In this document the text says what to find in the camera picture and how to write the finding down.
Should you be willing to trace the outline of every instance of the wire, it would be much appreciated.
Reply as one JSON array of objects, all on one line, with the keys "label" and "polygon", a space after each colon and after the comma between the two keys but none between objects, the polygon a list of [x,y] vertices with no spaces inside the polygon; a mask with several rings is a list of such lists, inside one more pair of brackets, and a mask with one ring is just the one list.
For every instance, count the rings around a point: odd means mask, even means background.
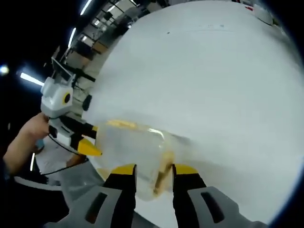
[{"label": "wire", "polygon": [[66,147],[64,147],[64,146],[62,146],[62,145],[60,145],[60,143],[58,143],[55,139],[53,139],[53,137],[51,137],[50,134],[48,134],[48,136],[49,136],[50,139],[53,140],[58,146],[61,146],[63,149],[65,149],[65,150],[67,150],[67,151],[69,151],[69,152],[71,152],[71,153],[73,153],[73,154],[76,154],[76,155],[78,155],[78,156],[81,156],[81,154],[75,153],[74,151],[71,151],[71,150],[69,150],[68,148],[66,148]]},{"label": "wire", "polygon": [[62,170],[67,170],[67,169],[69,169],[69,168],[72,168],[72,167],[77,166],[77,165],[80,165],[80,164],[75,164],[75,165],[71,165],[71,166],[69,166],[69,167],[64,167],[64,168],[62,168],[62,169],[59,169],[59,170],[56,170],[56,171],[53,171],[53,172],[41,173],[40,175],[47,176],[47,175],[50,175],[50,174],[53,174],[53,173],[56,173],[56,172],[60,172],[60,171],[62,171]]}]

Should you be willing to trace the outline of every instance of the transparent plastic box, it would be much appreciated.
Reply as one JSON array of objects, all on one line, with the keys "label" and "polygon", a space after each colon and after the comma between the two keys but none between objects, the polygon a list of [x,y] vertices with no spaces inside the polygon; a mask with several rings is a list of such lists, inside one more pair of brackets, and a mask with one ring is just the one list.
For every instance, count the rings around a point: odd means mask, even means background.
[{"label": "transparent plastic box", "polygon": [[137,165],[136,194],[145,201],[172,191],[171,165],[184,163],[191,151],[187,138],[122,120],[101,123],[95,145],[103,152],[94,164],[104,180],[117,166]]}]

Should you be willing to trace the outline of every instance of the white table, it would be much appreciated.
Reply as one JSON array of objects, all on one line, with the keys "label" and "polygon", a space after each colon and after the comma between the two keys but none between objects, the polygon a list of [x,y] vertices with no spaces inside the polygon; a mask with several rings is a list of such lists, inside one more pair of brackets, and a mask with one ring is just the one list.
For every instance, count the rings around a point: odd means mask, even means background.
[{"label": "white table", "polygon": [[[105,62],[84,118],[125,119],[193,140],[207,185],[270,222],[299,178],[304,81],[289,40],[244,5],[197,1],[147,15]],[[136,211],[175,227],[172,195]]]}]

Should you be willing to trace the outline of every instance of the black cable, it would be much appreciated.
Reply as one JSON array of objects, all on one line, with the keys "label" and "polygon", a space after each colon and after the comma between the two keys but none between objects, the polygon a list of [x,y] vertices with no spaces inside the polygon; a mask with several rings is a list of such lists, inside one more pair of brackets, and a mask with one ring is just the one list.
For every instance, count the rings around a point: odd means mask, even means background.
[{"label": "black cable", "polygon": [[62,145],[60,145],[60,143],[58,143],[55,139],[53,139],[53,138],[51,137],[50,134],[48,134],[48,136],[49,136],[49,138],[50,138],[51,140],[53,140],[57,145],[61,146],[63,149],[65,149],[65,150],[67,150],[67,151],[69,151],[69,152],[71,152],[71,153],[73,153],[73,154],[76,154],[76,155],[80,156],[79,153],[75,153],[74,151],[71,151],[71,150],[69,150],[68,148],[66,148],[66,147],[64,147],[64,146],[62,146]]},{"label": "black cable", "polygon": [[87,161],[88,161],[88,159],[86,159],[83,163],[71,165],[71,166],[69,166],[69,167],[64,167],[64,168],[62,168],[62,169],[59,169],[59,170],[56,170],[56,171],[53,171],[53,172],[41,173],[40,175],[46,176],[46,175],[50,175],[50,174],[53,174],[53,173],[56,173],[56,172],[60,172],[60,171],[62,171],[62,170],[67,170],[67,169],[72,168],[72,167],[74,167],[74,166],[84,164],[84,163],[86,163]]}]

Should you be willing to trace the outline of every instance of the plastic container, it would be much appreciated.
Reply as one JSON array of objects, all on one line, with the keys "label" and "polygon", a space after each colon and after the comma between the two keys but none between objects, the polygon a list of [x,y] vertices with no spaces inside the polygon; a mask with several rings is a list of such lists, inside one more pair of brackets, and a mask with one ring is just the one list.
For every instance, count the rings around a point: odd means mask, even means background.
[{"label": "plastic container", "polygon": [[172,191],[171,165],[183,163],[190,141],[146,125],[110,120],[98,127],[95,145],[103,152],[94,157],[105,180],[117,166],[137,165],[137,196],[150,201],[164,190]]}]

